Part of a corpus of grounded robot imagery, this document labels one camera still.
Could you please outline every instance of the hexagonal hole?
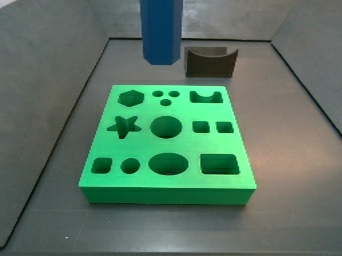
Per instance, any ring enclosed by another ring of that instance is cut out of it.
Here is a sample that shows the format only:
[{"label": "hexagonal hole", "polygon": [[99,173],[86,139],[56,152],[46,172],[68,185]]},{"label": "hexagonal hole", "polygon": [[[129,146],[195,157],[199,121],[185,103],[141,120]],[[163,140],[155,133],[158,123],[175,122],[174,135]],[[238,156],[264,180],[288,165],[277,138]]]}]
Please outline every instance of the hexagonal hole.
[{"label": "hexagonal hole", "polygon": [[123,104],[126,107],[133,107],[138,104],[142,104],[145,101],[145,94],[131,90],[129,92],[123,92],[119,96],[118,102]]}]

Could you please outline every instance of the gray wall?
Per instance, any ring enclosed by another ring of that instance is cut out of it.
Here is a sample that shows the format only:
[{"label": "gray wall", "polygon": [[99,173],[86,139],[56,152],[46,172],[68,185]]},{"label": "gray wall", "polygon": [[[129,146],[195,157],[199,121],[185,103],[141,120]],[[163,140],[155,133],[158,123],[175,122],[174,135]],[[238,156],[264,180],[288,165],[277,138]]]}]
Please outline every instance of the gray wall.
[{"label": "gray wall", "polygon": [[0,9],[0,247],[107,40],[84,0]]},{"label": "gray wall", "polygon": [[273,44],[342,134],[342,1],[308,0]]},{"label": "gray wall", "polygon": [[11,4],[16,0],[0,0],[0,8],[4,7],[6,5]]},{"label": "gray wall", "polygon": [[[185,0],[183,38],[272,40],[304,0]],[[88,0],[113,38],[141,38],[139,0]]]}]

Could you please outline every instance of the square hole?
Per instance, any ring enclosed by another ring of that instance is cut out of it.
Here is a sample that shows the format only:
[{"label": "square hole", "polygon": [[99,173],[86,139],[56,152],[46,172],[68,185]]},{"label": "square hole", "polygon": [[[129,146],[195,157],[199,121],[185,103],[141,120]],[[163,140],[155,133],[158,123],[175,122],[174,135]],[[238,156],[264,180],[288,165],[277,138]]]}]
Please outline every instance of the square hole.
[{"label": "square hole", "polygon": [[210,132],[209,122],[206,121],[193,122],[193,130],[195,133],[209,133]]},{"label": "square hole", "polygon": [[91,172],[95,174],[106,174],[111,171],[113,159],[97,158],[93,162]]},{"label": "square hole", "polygon": [[237,157],[233,154],[202,154],[201,169],[203,174],[239,174]]},{"label": "square hole", "polygon": [[217,129],[219,133],[234,133],[231,122],[217,122]]}]

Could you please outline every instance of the green foam block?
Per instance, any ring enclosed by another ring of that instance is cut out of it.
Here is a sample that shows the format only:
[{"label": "green foam block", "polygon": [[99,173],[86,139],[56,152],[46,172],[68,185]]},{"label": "green foam block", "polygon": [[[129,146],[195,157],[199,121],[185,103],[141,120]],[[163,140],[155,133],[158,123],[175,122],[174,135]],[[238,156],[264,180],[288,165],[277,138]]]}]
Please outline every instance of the green foam block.
[{"label": "green foam block", "polygon": [[245,205],[257,184],[223,86],[114,86],[79,187],[90,203]]}]

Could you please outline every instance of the circular hole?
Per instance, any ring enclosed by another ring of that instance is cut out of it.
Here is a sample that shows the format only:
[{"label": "circular hole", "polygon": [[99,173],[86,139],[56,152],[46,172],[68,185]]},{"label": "circular hole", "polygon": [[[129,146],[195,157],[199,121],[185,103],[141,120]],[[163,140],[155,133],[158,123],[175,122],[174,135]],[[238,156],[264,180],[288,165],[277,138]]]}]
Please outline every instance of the circular hole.
[{"label": "circular hole", "polygon": [[169,95],[170,95],[171,97],[178,97],[178,96],[179,96],[179,92],[178,92],[178,91],[171,91],[171,92],[169,93]]},{"label": "circular hole", "polygon": [[154,96],[155,97],[162,97],[163,96],[163,92],[162,91],[154,91]]},{"label": "circular hole", "polygon": [[189,167],[187,159],[174,153],[155,155],[149,162],[151,170],[162,175],[177,175]]},{"label": "circular hole", "polygon": [[170,139],[182,132],[182,123],[171,116],[162,116],[153,121],[150,128],[157,137]]},{"label": "circular hole", "polygon": [[167,100],[167,99],[166,99],[166,100],[162,100],[162,101],[161,101],[161,105],[162,105],[162,106],[170,106],[170,105],[171,105],[171,100]]},{"label": "circular hole", "polygon": [[135,173],[141,168],[141,163],[135,158],[129,158],[122,163],[122,170],[126,174]]}]

